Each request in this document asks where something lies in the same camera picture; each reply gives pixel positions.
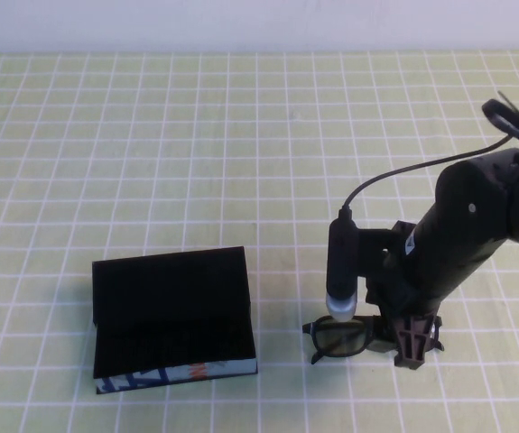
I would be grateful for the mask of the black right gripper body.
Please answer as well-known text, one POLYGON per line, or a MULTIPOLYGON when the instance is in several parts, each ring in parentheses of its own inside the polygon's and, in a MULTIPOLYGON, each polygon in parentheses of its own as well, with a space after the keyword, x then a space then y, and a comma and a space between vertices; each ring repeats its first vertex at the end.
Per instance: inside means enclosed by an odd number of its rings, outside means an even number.
POLYGON ((442 298, 420 290, 411 282, 399 265, 383 267, 365 277, 366 303, 379 307, 381 314, 389 318, 424 316, 435 314, 442 298))

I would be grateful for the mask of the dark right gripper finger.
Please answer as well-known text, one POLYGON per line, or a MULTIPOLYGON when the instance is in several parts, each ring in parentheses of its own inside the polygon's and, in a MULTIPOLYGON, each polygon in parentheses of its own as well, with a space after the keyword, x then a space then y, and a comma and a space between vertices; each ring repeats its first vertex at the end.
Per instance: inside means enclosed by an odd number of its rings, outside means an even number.
POLYGON ((387 353, 395 349, 396 343, 387 322, 383 318, 373 318, 369 350, 376 353, 387 353))
POLYGON ((417 370, 425 362, 425 353, 436 347, 436 314, 394 318, 393 333, 397 351, 394 365, 417 370))

